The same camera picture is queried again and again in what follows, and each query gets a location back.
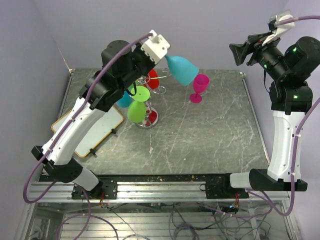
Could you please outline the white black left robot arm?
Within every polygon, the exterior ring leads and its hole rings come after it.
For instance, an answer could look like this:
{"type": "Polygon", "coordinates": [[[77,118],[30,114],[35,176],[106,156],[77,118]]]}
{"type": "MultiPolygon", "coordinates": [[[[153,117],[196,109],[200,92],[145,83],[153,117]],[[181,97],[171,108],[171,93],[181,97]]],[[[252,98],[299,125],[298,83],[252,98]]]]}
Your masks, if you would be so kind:
{"type": "Polygon", "coordinates": [[[93,125],[128,93],[138,78],[146,76],[160,62],[170,47],[169,43],[152,39],[132,43],[115,40],[107,45],[101,52],[101,70],[82,87],[62,126],[47,143],[31,150],[49,176],[82,187],[91,199],[101,195],[103,182],[82,166],[73,153],[93,125]]]}

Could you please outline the blue plastic wine glass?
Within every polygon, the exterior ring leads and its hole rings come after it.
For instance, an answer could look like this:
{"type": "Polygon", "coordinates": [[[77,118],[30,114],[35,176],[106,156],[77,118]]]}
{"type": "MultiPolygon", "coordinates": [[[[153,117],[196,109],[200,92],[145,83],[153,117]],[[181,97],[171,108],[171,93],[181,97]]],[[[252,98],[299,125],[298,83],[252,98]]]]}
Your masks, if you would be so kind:
{"type": "Polygon", "coordinates": [[[125,91],[122,98],[116,102],[116,105],[119,108],[128,108],[132,103],[132,101],[133,101],[132,97],[127,93],[127,91],[125,91]]]}

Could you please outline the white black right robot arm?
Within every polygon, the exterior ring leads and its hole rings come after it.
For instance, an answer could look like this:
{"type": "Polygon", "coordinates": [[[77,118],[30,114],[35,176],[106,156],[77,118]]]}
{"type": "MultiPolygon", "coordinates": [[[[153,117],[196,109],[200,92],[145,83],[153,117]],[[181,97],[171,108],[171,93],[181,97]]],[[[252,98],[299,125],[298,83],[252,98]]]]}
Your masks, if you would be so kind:
{"type": "Polygon", "coordinates": [[[249,35],[243,44],[229,45],[236,65],[251,56],[247,65],[259,64],[264,75],[273,80],[268,94],[274,139],[268,168],[230,174],[229,181],[220,186],[226,198],[233,197],[238,189],[305,192],[308,187],[300,173],[301,131],[313,109],[313,92],[307,79],[320,64],[320,42],[303,36],[281,53],[279,40],[268,41],[269,36],[269,32],[249,35]]]}

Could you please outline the pink plastic wine glass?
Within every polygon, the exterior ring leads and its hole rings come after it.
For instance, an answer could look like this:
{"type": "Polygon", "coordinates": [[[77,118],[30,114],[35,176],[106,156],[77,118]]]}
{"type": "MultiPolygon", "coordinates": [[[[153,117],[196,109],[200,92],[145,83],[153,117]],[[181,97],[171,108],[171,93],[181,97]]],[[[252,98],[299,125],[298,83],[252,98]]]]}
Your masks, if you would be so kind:
{"type": "Polygon", "coordinates": [[[205,74],[198,74],[193,80],[193,90],[195,93],[189,96],[189,100],[194,104],[202,101],[201,93],[203,93],[210,83],[210,78],[205,74]]]}

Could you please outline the teal plastic wine glass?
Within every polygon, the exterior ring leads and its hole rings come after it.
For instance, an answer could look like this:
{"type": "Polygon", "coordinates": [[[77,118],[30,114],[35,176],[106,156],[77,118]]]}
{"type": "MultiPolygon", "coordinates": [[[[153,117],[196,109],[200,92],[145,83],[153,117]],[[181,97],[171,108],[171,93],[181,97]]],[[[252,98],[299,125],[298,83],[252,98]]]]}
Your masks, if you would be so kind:
{"type": "Polygon", "coordinates": [[[181,56],[164,56],[171,75],[182,85],[189,85],[199,73],[199,68],[181,56]]]}

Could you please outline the green plastic wine glass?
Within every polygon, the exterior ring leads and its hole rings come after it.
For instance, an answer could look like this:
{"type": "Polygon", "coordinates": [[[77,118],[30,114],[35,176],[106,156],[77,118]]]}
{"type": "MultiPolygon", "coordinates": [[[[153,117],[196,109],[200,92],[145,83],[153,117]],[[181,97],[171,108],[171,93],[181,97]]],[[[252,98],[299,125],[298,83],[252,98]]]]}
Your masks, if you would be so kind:
{"type": "Polygon", "coordinates": [[[143,85],[138,85],[130,90],[132,94],[132,103],[129,105],[127,110],[127,117],[134,123],[142,122],[147,113],[145,102],[150,98],[150,91],[143,85]]]}

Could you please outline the red plastic wine glass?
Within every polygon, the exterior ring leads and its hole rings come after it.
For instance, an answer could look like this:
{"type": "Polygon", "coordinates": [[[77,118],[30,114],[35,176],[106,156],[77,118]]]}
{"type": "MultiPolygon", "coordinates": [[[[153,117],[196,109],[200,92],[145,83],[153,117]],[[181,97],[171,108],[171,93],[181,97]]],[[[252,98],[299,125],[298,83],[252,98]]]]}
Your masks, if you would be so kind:
{"type": "Polygon", "coordinates": [[[145,87],[149,86],[152,90],[156,89],[160,85],[158,74],[155,69],[152,69],[146,78],[145,87]]]}

